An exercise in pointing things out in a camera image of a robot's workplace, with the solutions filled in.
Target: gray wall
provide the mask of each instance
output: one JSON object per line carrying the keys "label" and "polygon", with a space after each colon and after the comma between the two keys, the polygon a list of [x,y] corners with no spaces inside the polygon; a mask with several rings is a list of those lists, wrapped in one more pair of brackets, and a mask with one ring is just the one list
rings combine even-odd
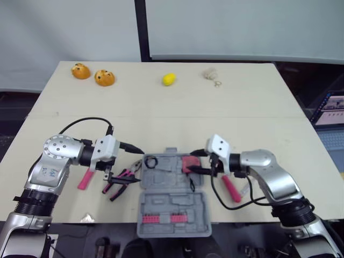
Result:
{"label": "gray wall", "polygon": [[146,0],[153,59],[344,63],[343,0]]}
{"label": "gray wall", "polygon": [[140,61],[134,0],[0,1],[0,91],[40,92],[60,60]]}

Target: lemon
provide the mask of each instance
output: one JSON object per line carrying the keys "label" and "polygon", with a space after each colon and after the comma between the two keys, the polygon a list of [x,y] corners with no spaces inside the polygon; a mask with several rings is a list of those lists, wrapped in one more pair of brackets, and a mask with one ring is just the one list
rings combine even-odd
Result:
{"label": "lemon", "polygon": [[170,86],[172,85],[176,80],[176,75],[175,74],[167,74],[162,78],[162,83],[165,86]]}

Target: orange fruit toy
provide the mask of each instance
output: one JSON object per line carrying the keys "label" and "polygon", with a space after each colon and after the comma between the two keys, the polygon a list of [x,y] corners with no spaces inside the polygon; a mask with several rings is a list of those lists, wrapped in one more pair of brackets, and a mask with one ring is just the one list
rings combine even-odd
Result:
{"label": "orange fruit toy", "polygon": [[74,75],[75,78],[78,79],[87,79],[91,76],[90,69],[88,69],[88,67],[83,65],[82,63],[76,63],[71,68],[71,73]]}
{"label": "orange fruit toy", "polygon": [[114,75],[110,71],[99,70],[95,74],[95,80],[100,86],[110,86],[114,83]]}

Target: gray tool case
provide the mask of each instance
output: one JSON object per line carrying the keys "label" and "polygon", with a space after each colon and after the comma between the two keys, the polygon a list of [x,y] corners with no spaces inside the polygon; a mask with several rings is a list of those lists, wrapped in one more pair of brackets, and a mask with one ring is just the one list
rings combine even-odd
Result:
{"label": "gray tool case", "polygon": [[[147,161],[146,157],[156,161]],[[203,185],[203,175],[182,172],[182,157],[176,148],[163,154],[146,154],[142,159],[137,234],[141,238],[209,237],[211,222]],[[190,178],[195,192],[190,187]]]}

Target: pink-handled pliers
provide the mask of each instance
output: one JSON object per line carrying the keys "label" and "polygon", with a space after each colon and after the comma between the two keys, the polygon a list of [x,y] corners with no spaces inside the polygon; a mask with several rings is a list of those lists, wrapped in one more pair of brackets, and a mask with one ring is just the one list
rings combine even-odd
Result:
{"label": "pink-handled pliers", "polygon": [[[140,170],[142,165],[142,160],[138,160],[136,162],[134,162],[130,168],[124,169],[118,176],[116,176],[115,178],[121,178],[123,176],[126,177],[135,177],[135,173]],[[105,194],[108,192],[108,190],[114,185],[114,183],[108,183],[106,185],[106,187],[103,189],[102,193]],[[128,185],[124,184],[122,185],[122,187],[114,194],[111,196],[110,201],[114,201],[118,196],[120,196],[125,189],[127,189]]]}

